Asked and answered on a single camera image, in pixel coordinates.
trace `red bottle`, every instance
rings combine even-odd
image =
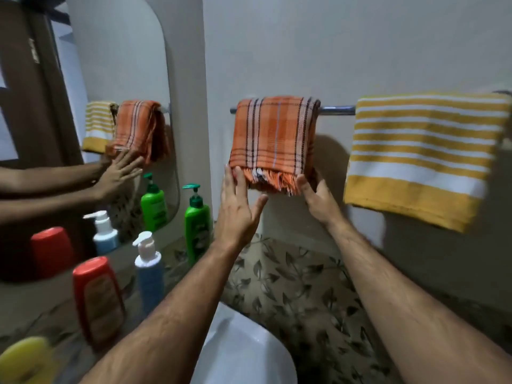
[[[30,244],[41,278],[54,277],[78,263],[69,236],[61,226],[35,233]]]
[[[101,256],[80,264],[73,271],[73,285],[85,339],[96,351],[109,346],[119,334],[126,316],[109,260]]]

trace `forearm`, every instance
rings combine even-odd
[[[189,383],[236,253],[212,244],[155,311],[82,384]]]
[[[372,323],[407,383],[509,383],[502,349],[405,277],[347,221],[329,231]]]
[[[94,188],[88,188],[54,197],[0,200],[0,226],[71,209],[76,213],[89,213],[99,198]]]
[[[98,179],[105,167],[102,163],[88,163],[70,167],[40,167],[18,170],[12,185],[6,188],[12,194],[54,193],[91,183]]]

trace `yellow striped towel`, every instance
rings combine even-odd
[[[118,105],[112,101],[91,101],[86,108],[86,136],[82,151],[105,153],[105,147],[114,138],[113,111]]]
[[[464,232],[511,108],[499,94],[359,99],[344,202]]]

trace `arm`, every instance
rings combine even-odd
[[[325,181],[297,185],[335,239],[382,342],[407,383],[510,383],[512,359],[405,277],[342,216]]]
[[[247,184],[236,168],[235,187],[226,168],[215,240],[201,260],[154,312],[119,342],[84,377],[81,384],[189,383],[229,271],[256,232],[267,201],[252,210]]]
[[[55,193],[98,179],[106,169],[104,162],[71,167],[40,167],[25,170],[0,168],[0,193]]]
[[[54,197],[0,200],[0,226],[19,223],[70,209],[87,211],[96,203],[108,201],[127,181],[142,173],[143,158],[124,151],[112,162],[96,185]]]

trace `orange plaid towel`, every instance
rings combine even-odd
[[[240,166],[250,188],[299,194],[295,179],[313,180],[313,142],[320,101],[265,97],[238,103],[229,166]]]
[[[144,157],[145,165],[170,155],[165,133],[165,119],[156,101],[124,101],[117,112],[115,138],[106,148],[110,156],[117,150],[135,149]]]

